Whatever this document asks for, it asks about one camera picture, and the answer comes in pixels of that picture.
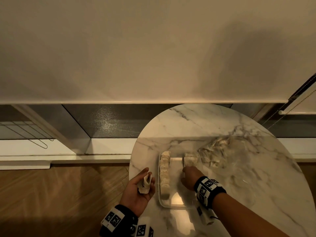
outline round marble table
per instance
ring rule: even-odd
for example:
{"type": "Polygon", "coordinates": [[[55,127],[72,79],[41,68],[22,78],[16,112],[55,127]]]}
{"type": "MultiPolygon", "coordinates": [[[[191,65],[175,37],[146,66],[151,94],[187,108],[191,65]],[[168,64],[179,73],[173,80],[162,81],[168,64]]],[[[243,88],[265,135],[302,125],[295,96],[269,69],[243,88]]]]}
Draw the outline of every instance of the round marble table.
{"type": "MultiPolygon", "coordinates": [[[[140,133],[133,148],[129,178],[149,167],[157,179],[159,153],[183,147],[196,150],[217,136],[239,136],[246,143],[251,191],[239,191],[230,176],[221,179],[227,193],[289,236],[316,236],[316,211],[301,169],[287,149],[260,124],[213,104],[184,104],[168,109],[140,133]]],[[[155,236],[229,236],[220,221],[203,226],[195,209],[169,209],[158,193],[143,216],[151,217],[155,236]]]]}

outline white roller blind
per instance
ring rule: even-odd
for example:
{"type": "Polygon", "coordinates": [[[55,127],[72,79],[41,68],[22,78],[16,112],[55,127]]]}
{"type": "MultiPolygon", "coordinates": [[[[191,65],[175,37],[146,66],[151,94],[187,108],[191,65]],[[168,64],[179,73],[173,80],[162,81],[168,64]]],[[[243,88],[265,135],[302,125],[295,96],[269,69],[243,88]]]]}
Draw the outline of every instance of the white roller blind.
{"type": "Polygon", "coordinates": [[[1,0],[0,103],[286,102],[316,0],[1,0]]]}

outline clear plastic tray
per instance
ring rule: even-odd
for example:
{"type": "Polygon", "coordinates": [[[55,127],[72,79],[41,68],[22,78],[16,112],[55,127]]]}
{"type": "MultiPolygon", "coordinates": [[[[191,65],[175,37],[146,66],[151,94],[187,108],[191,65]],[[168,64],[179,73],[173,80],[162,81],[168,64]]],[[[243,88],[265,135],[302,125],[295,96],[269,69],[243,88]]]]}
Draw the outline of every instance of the clear plastic tray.
{"type": "Polygon", "coordinates": [[[170,178],[170,196],[169,199],[163,199],[160,195],[160,158],[158,162],[158,195],[159,202],[163,207],[174,209],[193,208],[195,199],[194,191],[190,191],[181,183],[181,178],[184,177],[182,169],[184,167],[184,154],[192,151],[171,151],[169,162],[169,178],[170,178]]]}

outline person's right hand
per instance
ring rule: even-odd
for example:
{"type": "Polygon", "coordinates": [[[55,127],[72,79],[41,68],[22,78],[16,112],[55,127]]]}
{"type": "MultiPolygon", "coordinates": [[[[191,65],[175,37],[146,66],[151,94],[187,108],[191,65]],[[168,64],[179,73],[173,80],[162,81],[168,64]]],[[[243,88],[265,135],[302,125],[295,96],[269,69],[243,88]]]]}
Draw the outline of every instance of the person's right hand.
{"type": "Polygon", "coordinates": [[[182,170],[185,173],[185,177],[181,179],[183,185],[190,191],[194,191],[194,185],[198,179],[203,175],[195,166],[186,166],[182,170]]]}

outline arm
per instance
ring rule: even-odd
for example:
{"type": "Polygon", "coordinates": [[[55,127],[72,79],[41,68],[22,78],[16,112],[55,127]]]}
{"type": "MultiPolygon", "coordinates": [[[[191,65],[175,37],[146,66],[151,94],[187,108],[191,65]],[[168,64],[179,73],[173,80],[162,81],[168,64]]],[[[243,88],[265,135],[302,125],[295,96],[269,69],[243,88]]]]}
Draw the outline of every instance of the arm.
{"type": "Polygon", "coordinates": [[[130,236],[135,231],[133,225],[137,225],[138,218],[156,191],[154,177],[148,194],[137,191],[137,183],[147,174],[152,173],[148,173],[148,168],[145,168],[128,182],[119,204],[110,210],[101,223],[101,237],[130,236]]]}
{"type": "MultiPolygon", "coordinates": [[[[183,172],[185,173],[185,178],[182,178],[181,182],[192,191],[197,191],[201,180],[206,178],[196,167],[185,167],[183,172]]],[[[289,237],[227,195],[225,191],[219,192],[219,189],[217,189],[214,194],[212,192],[209,197],[210,203],[207,207],[212,208],[232,237],[289,237]]]]}

